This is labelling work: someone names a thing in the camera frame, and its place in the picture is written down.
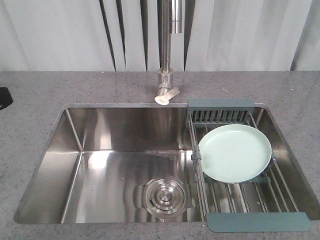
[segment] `stainless steel sink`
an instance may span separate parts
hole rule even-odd
[[[65,109],[15,213],[15,221],[201,221],[186,115],[186,104]],[[306,212],[311,220],[319,220],[319,203],[269,110],[257,105],[252,116],[259,118],[258,128],[269,138],[287,186],[266,181],[226,187],[207,180],[210,212],[246,212],[246,207],[254,212],[294,211],[291,196],[281,196],[277,191],[277,187],[288,187],[298,210]],[[204,134],[205,129],[200,129],[198,139]],[[265,179],[273,179],[272,165],[270,169],[263,173]],[[269,184],[276,189],[274,193]]]

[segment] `sink drain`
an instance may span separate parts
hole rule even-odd
[[[166,219],[186,210],[184,184],[176,178],[152,179],[145,189],[146,209],[152,215]]]

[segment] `plate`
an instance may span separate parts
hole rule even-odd
[[[229,124],[208,132],[199,143],[202,171],[225,183],[259,175],[271,159],[268,138],[254,127]]]

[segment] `gray speckled countertop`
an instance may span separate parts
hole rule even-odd
[[[188,98],[251,98],[269,106],[320,200],[320,72],[182,72]],[[14,222],[50,133],[65,104],[153,103],[155,72],[0,72],[14,103],[0,111],[0,239],[319,239],[309,232],[213,233],[204,222],[36,224]]]

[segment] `metal rod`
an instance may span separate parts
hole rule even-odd
[[[225,183],[224,184],[224,187],[225,187],[225,191],[226,191],[226,196],[228,198],[228,203],[229,203],[229,208],[230,208],[230,211],[232,213],[235,213],[236,212],[236,206],[235,206],[235,203],[232,199],[232,196],[231,196],[231,189],[230,189],[230,185],[228,183]]]
[[[260,120],[261,120],[261,117],[262,117],[263,113],[264,113],[264,109],[261,108],[260,111],[259,111],[258,116],[256,117],[256,121],[255,121],[256,126],[259,126],[259,123],[260,123]]]
[[[258,127],[257,127],[257,125],[256,125],[256,122],[255,122],[255,120],[254,120],[254,117],[252,116],[251,113],[249,113],[249,115],[250,115],[250,118],[251,118],[251,120],[252,120],[253,126],[254,126],[256,129],[258,129]]]
[[[277,191],[278,191],[278,193],[279,193],[279,195],[280,195],[280,198],[281,198],[281,200],[282,200],[282,202],[283,202],[284,208],[285,208],[285,210],[286,210],[287,212],[290,212],[290,210],[289,210],[289,208],[288,208],[288,205],[287,205],[287,203],[286,203],[285,197],[284,197],[284,195],[282,194],[282,191],[281,191],[281,189],[280,189],[280,187],[279,187],[278,181],[277,181],[277,179],[276,179],[276,177],[275,177],[275,175],[274,175],[274,172],[272,171],[272,169],[271,169],[270,166],[269,166],[268,168],[269,168],[269,170],[270,170],[270,174],[271,174],[271,177],[272,177],[273,182],[274,182],[274,184],[275,184],[275,187],[276,187],[276,189],[277,189]]]
[[[243,183],[239,183],[239,187],[240,187],[240,190],[241,190],[241,195],[242,195],[242,199],[243,199],[243,202],[244,202],[244,206],[245,206],[246,212],[250,213],[250,207],[249,207],[249,203],[248,203],[248,198],[247,198],[246,190],[245,190],[245,187],[244,187]]]
[[[256,191],[256,193],[257,193],[257,195],[258,195],[258,198],[259,198],[259,202],[260,202],[260,206],[261,206],[261,208],[262,208],[262,211],[263,211],[264,213],[267,213],[267,212],[268,212],[268,209],[267,209],[267,206],[266,206],[265,202],[263,201],[263,199],[262,199],[262,197],[261,197],[260,190],[259,190],[259,188],[258,188],[258,184],[257,184],[256,182],[254,182],[253,185],[254,185],[255,191]]]
[[[189,125],[189,130],[190,130],[190,135],[191,135],[192,151],[193,151],[193,154],[195,155],[195,157],[197,158],[196,161],[194,162],[195,163],[194,164],[195,175],[197,178],[196,188],[197,188],[197,193],[198,193],[198,197],[199,197],[200,214],[201,214],[202,221],[204,221],[206,214],[209,212],[209,206],[208,206],[208,199],[207,199],[207,194],[206,194],[206,190],[205,190],[204,174],[203,174],[202,167],[201,167],[201,158],[197,157],[197,151],[199,151],[199,150],[196,149],[196,146],[198,146],[198,141],[197,141],[197,135],[195,132],[195,127],[192,122],[191,114],[189,114],[188,125]]]
[[[162,0],[161,71],[170,72],[171,58],[171,0]]]
[[[266,174],[265,172],[263,173],[263,175],[264,175],[264,177],[265,177],[266,179],[268,178],[268,176],[267,176],[267,174]],[[269,189],[270,189],[271,195],[272,195],[272,197],[273,197],[273,199],[274,199],[274,202],[275,202],[275,204],[276,204],[276,207],[278,208],[279,213],[282,213],[282,210],[281,210],[281,207],[280,207],[279,202],[278,202],[278,200],[277,200],[275,191],[274,191],[274,189],[273,189],[273,187],[272,187],[272,185],[271,185],[270,182],[268,182],[268,187],[269,187]]]
[[[283,174],[282,174],[282,172],[281,172],[281,170],[280,170],[280,168],[279,168],[279,165],[278,165],[278,163],[277,163],[276,158],[273,157],[273,158],[272,158],[272,161],[273,161],[274,166],[275,166],[275,169],[277,170],[277,172],[278,172],[278,174],[279,174],[279,176],[280,176],[280,179],[281,179],[281,181],[282,181],[282,183],[283,183],[283,185],[284,185],[284,187],[285,187],[285,189],[286,189],[286,191],[287,191],[287,193],[288,193],[288,195],[289,195],[289,198],[290,198],[290,200],[291,200],[291,202],[292,202],[292,205],[293,205],[295,211],[296,211],[296,212],[299,212],[298,206],[297,206],[297,204],[296,204],[296,202],[295,202],[295,200],[294,200],[294,197],[292,196],[292,194],[291,194],[291,192],[290,192],[290,189],[289,189],[289,187],[288,187],[288,185],[287,185],[287,182],[286,182],[286,180],[285,180],[285,178],[284,178],[284,176],[283,176]]]
[[[211,190],[211,193],[212,193],[214,209],[215,209],[215,212],[218,213],[219,209],[218,209],[218,203],[217,203],[217,197],[216,197],[216,191],[215,191],[214,183],[213,182],[209,183],[209,186],[210,186],[210,190]]]

